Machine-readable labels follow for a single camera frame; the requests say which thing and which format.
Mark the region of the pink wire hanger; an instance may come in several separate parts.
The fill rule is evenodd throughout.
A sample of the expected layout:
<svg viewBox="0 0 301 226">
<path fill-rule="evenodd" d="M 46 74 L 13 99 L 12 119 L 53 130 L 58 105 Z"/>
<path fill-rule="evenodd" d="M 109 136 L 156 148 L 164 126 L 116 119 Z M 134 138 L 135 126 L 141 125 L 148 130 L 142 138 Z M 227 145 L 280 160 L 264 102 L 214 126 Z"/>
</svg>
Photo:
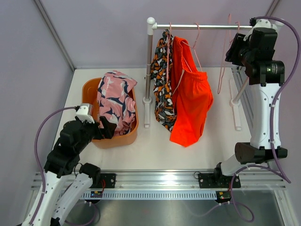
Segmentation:
<svg viewBox="0 0 301 226">
<path fill-rule="evenodd" d="M 224 37 L 224 43 L 223 43 L 223 51 L 222 51 L 222 61 L 221 61 L 221 66 L 220 66 L 220 74 L 219 74 L 219 82 L 218 82 L 218 90 L 217 94 L 219 95 L 222 89 L 222 81 L 223 77 L 225 74 L 225 69 L 226 69 L 226 48 L 230 47 L 233 42 L 233 38 L 231 35 L 231 30 L 228 30 L 225 32 L 225 37 Z"/>
</svg>

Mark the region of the pink navy patterned shorts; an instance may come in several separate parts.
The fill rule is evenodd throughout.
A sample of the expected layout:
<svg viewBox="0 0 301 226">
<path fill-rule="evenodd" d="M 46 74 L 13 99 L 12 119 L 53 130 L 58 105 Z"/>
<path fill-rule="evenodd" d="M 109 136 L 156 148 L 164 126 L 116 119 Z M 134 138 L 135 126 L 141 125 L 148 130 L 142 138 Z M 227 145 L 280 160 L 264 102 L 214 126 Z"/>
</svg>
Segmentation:
<svg viewBox="0 0 301 226">
<path fill-rule="evenodd" d="M 136 102 L 129 95 L 136 84 L 135 79 L 116 70 L 107 72 L 98 84 L 99 115 L 117 125 L 114 136 L 128 134 L 136 119 Z"/>
</svg>

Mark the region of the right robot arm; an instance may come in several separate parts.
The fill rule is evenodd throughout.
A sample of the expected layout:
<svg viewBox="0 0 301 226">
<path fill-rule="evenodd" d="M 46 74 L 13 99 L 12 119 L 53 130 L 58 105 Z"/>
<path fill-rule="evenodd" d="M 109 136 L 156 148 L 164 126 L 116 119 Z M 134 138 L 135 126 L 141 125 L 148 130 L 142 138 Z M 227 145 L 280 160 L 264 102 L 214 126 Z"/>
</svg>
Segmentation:
<svg viewBox="0 0 301 226">
<path fill-rule="evenodd" d="M 278 90 L 285 82 L 285 65 L 273 60 L 277 31 L 253 28 L 250 35 L 236 34 L 226 61 L 243 66 L 253 95 L 253 130 L 250 142 L 238 142 L 235 153 L 214 169 L 213 182 L 219 187 L 230 182 L 238 169 L 287 157 L 279 138 Z"/>
</svg>

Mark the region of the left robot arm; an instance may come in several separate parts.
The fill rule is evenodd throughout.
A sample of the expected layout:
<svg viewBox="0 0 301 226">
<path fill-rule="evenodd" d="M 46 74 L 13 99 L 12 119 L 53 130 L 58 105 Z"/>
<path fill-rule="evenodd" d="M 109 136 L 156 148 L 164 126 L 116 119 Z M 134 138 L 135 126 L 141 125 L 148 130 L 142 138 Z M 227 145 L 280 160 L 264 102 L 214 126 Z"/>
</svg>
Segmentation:
<svg viewBox="0 0 301 226">
<path fill-rule="evenodd" d="M 53 150 L 47 157 L 42 185 L 23 226 L 61 226 L 82 194 L 100 185 L 99 167 L 85 163 L 65 193 L 64 185 L 80 161 L 80 153 L 94 138 L 112 138 L 116 124 L 100 117 L 100 122 L 79 118 L 64 124 Z"/>
</svg>

